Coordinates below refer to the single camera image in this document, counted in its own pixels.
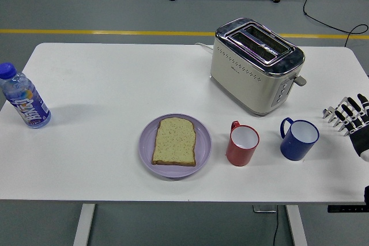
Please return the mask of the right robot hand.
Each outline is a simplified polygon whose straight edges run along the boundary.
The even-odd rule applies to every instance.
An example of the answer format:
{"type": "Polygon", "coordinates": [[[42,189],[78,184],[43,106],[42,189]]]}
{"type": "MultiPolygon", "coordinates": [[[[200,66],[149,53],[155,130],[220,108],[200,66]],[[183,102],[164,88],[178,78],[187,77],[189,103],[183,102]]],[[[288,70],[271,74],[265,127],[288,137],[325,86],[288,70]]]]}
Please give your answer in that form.
{"type": "Polygon", "coordinates": [[[346,128],[356,154],[368,162],[368,98],[359,93],[357,99],[360,104],[351,97],[347,98],[347,103],[356,113],[346,104],[341,104],[342,112],[335,110],[334,114],[346,128]]]}

